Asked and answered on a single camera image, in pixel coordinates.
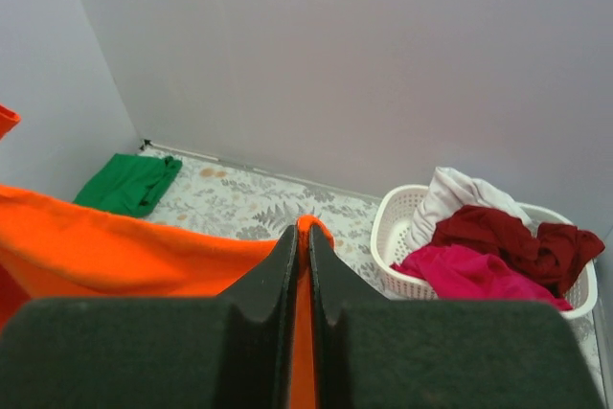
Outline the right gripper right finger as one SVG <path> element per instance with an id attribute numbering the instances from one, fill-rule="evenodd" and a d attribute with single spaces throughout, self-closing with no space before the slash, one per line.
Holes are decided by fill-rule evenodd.
<path id="1" fill-rule="evenodd" d="M 321 408 L 600 408 L 568 322 L 535 302 L 392 301 L 309 236 Z"/>

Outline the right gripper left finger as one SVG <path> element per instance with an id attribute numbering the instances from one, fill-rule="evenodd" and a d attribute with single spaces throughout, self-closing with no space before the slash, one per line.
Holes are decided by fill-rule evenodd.
<path id="1" fill-rule="evenodd" d="M 215 297 L 51 298 L 1 334 L 5 408 L 285 408 L 299 274 L 288 227 Z"/>

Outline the orange t-shirt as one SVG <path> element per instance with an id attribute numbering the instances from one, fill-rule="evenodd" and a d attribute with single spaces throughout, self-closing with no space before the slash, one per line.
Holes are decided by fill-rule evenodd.
<path id="1" fill-rule="evenodd" d="M 315 216 L 300 216 L 290 226 L 299 233 L 299 274 L 285 408 L 312 408 L 309 236 L 320 228 L 330 244 L 333 238 Z M 278 240 L 206 236 L 5 186 L 1 334 L 20 308 L 36 300 L 215 297 L 262 262 Z"/>

